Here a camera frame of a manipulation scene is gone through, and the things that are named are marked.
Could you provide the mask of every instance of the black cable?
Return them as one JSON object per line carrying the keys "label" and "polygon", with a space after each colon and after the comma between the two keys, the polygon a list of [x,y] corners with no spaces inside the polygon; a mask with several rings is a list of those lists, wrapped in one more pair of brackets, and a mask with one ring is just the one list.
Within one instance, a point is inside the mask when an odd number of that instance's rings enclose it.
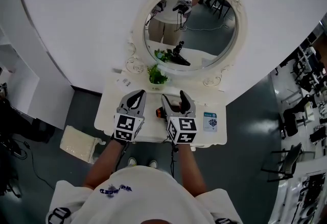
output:
{"label": "black cable", "polygon": [[189,18],[186,19],[185,23],[182,25],[182,14],[180,14],[180,22],[179,22],[179,28],[178,28],[178,13],[177,13],[177,24],[176,24],[176,29],[174,32],[177,32],[178,30],[183,30],[186,26],[186,22],[188,21]]}
{"label": "black cable", "polygon": [[157,13],[154,13],[152,16],[151,16],[151,18],[145,23],[145,26],[147,26],[148,24],[149,24],[149,22],[151,21],[151,19],[154,17],[154,16],[156,16],[156,14]]}
{"label": "black cable", "polygon": [[22,156],[22,157],[17,156],[15,153],[13,153],[12,155],[15,156],[18,160],[22,160],[22,161],[23,160],[26,160],[26,158],[27,158],[27,152],[25,150],[23,150],[23,149],[20,149],[20,151],[21,152],[25,152],[25,155]]}
{"label": "black cable", "polygon": [[171,152],[171,162],[170,162],[170,172],[173,178],[174,177],[174,170],[175,170],[175,160],[174,160],[174,153],[178,152],[178,148],[177,145],[174,144],[174,142],[172,141],[172,152]]}
{"label": "black cable", "polygon": [[169,141],[167,141],[168,139],[169,139],[169,135],[167,136],[167,138],[164,141],[162,141],[162,143],[169,142]]}
{"label": "black cable", "polygon": [[120,164],[120,162],[121,162],[123,156],[125,155],[125,153],[126,153],[126,151],[127,151],[127,149],[128,149],[128,146],[129,146],[129,141],[126,141],[126,144],[124,145],[124,147],[123,147],[123,149],[122,149],[122,151],[121,151],[121,155],[120,155],[120,157],[119,157],[119,159],[118,159],[118,162],[117,162],[117,164],[116,164],[116,168],[115,168],[115,170],[114,170],[115,172],[117,171],[118,166],[119,166],[119,164]]}
{"label": "black cable", "polygon": [[32,150],[31,150],[31,148],[30,148],[30,146],[29,146],[29,144],[26,142],[26,141],[20,141],[20,140],[16,140],[16,139],[13,139],[14,141],[18,141],[18,142],[21,142],[22,144],[24,144],[24,146],[27,148],[27,149],[29,149],[30,150],[30,152],[31,152],[31,156],[32,156],[32,167],[33,167],[33,171],[34,171],[34,174],[35,174],[35,176],[38,178],[38,179],[40,179],[40,180],[42,180],[43,182],[45,182],[50,188],[52,188],[53,190],[55,190],[55,188],[51,185],[51,184],[49,184],[49,182],[47,182],[45,179],[43,179],[43,178],[41,178],[38,174],[37,174],[37,172],[36,172],[36,170],[35,170],[35,167],[34,167],[34,157],[33,157],[33,152],[32,152]]}

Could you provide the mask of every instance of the blue printed card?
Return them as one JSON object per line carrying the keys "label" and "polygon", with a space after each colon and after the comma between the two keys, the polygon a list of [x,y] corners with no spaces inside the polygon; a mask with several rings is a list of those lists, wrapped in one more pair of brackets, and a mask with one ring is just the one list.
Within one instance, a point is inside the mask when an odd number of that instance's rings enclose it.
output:
{"label": "blue printed card", "polygon": [[205,112],[203,116],[203,130],[205,132],[216,132],[218,122],[216,113]]}

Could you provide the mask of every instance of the small card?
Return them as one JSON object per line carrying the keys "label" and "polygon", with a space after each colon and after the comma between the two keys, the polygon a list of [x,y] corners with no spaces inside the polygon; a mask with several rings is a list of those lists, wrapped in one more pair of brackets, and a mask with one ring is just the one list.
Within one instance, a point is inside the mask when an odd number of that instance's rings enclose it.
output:
{"label": "small card", "polygon": [[122,92],[130,93],[137,90],[135,83],[131,81],[128,77],[121,77],[116,80],[116,85],[120,88]]}
{"label": "small card", "polygon": [[203,115],[203,130],[205,132],[217,131],[217,115],[216,113],[205,112]]}

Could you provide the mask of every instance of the white vanity table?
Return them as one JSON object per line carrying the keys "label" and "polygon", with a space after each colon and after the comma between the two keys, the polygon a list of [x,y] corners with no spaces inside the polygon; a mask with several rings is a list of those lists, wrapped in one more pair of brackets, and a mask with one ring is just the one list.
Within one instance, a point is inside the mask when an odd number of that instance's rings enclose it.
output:
{"label": "white vanity table", "polygon": [[[113,115],[119,105],[122,97],[128,93],[122,91],[117,80],[128,78],[132,83],[138,80],[137,89],[144,89],[147,92],[146,105],[143,116],[145,117],[144,125],[135,139],[135,142],[163,142],[167,138],[167,123],[164,119],[156,117],[155,111],[161,106],[161,94],[163,92],[148,90],[146,73],[132,74],[129,72],[111,73],[107,77],[106,86],[103,91],[101,102],[99,105],[95,127],[98,130],[104,131],[108,136],[111,136],[114,131]],[[187,92],[191,98],[197,99],[196,105],[196,118],[198,119],[199,132],[195,136],[192,146],[195,147],[209,147],[211,145],[220,144],[224,145],[227,142],[226,132],[226,106],[224,103],[224,93],[216,89],[206,87],[207,92],[203,93],[198,90],[200,85],[192,85],[189,83],[171,82],[166,86],[164,93],[176,96],[175,100],[180,100],[180,89]],[[218,118],[218,131],[217,132],[204,132],[203,131],[203,113],[211,112],[216,113]]]}
{"label": "white vanity table", "polygon": [[[163,44],[154,40],[145,39],[145,23],[149,13],[161,0],[149,0],[141,9],[134,23],[131,40],[128,45],[130,58],[126,69],[121,73],[111,72],[106,79],[105,88],[95,120],[95,128],[108,136],[114,132],[113,116],[124,95],[143,89],[147,93],[143,116],[145,122],[135,138],[135,142],[163,142],[167,139],[167,122],[157,118],[155,111],[162,106],[161,95],[165,94],[171,101],[180,101],[180,90],[187,93],[196,106],[197,134],[191,143],[193,150],[196,147],[209,147],[211,145],[224,145],[227,142],[226,132],[226,103],[225,93],[219,90],[219,84],[225,74],[232,67],[232,63],[242,47],[247,30],[246,14],[240,0],[227,0],[230,2],[236,25],[233,28],[233,37],[229,44],[219,49],[217,55],[204,52],[201,48],[182,48],[180,56],[190,62],[190,66],[173,63],[170,60],[158,59],[154,51],[174,49],[174,46]],[[217,26],[221,26],[218,19],[214,19]],[[170,80],[162,90],[152,90],[146,67],[158,65]],[[204,113],[217,115],[217,130],[204,130]]]}

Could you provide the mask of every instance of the sneaker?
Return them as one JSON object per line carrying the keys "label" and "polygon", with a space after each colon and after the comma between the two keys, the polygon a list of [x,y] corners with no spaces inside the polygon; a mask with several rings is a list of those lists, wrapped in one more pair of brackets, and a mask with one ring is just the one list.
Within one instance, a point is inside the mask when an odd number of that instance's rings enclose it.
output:
{"label": "sneaker", "polygon": [[128,165],[128,166],[137,166],[137,162],[136,162],[135,158],[130,157],[130,158],[128,159],[128,163],[127,163],[127,165]]}
{"label": "sneaker", "polygon": [[155,168],[155,169],[157,169],[157,168],[158,168],[158,163],[157,163],[157,161],[156,161],[156,160],[152,160],[152,161],[150,161],[150,163],[149,163],[149,167],[150,167],[150,168]]}

